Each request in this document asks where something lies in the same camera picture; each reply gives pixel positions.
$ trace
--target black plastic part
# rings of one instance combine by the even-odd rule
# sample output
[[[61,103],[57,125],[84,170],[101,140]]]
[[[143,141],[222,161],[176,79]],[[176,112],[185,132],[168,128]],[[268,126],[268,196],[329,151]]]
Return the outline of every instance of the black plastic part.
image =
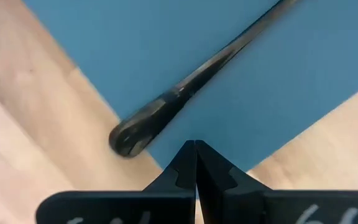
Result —
[[[198,186],[205,224],[358,224],[358,192],[271,190],[203,141],[187,141],[143,191],[62,192],[38,224],[191,224]]]
[[[197,153],[194,146],[194,141],[186,141],[162,174],[143,191],[174,192],[187,190],[195,195]]]
[[[205,224],[260,223],[265,185],[245,174],[204,141],[196,141],[197,184]]]
[[[36,219],[38,224],[194,223],[195,194],[196,151],[194,141],[187,141],[143,191],[62,192],[41,203]]]

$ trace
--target metal rod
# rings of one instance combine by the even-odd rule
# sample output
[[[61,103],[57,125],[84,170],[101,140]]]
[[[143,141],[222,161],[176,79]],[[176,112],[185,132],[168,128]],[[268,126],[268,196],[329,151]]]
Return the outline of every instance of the metal rod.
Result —
[[[296,1],[279,0],[232,42],[180,83],[121,121],[110,133],[111,148],[124,157],[138,155],[205,83]]]

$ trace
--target rounded end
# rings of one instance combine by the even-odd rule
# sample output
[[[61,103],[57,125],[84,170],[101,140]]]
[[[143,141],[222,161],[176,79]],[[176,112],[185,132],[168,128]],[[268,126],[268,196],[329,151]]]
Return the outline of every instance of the rounded end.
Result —
[[[122,157],[132,158],[140,154],[153,136],[139,136],[136,130],[115,127],[109,135],[110,148]]]

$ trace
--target blue mat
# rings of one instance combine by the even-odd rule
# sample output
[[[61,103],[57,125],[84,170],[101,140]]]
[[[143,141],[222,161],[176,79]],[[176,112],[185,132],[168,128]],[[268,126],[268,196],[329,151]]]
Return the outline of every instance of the blue mat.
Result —
[[[125,118],[276,1],[25,0]],[[252,168],[358,91],[358,0],[299,0],[229,62],[149,147],[165,167],[202,139]]]

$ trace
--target light wood grain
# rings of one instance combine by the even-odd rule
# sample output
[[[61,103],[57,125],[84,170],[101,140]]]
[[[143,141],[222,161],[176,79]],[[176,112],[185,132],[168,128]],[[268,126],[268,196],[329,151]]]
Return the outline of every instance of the light wood grain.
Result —
[[[249,173],[275,189],[358,189],[358,93]]]
[[[60,190],[139,190],[156,178],[146,152],[111,152],[118,121],[24,4],[0,0],[0,223],[33,223]],[[249,174],[275,189],[358,189],[358,94]]]

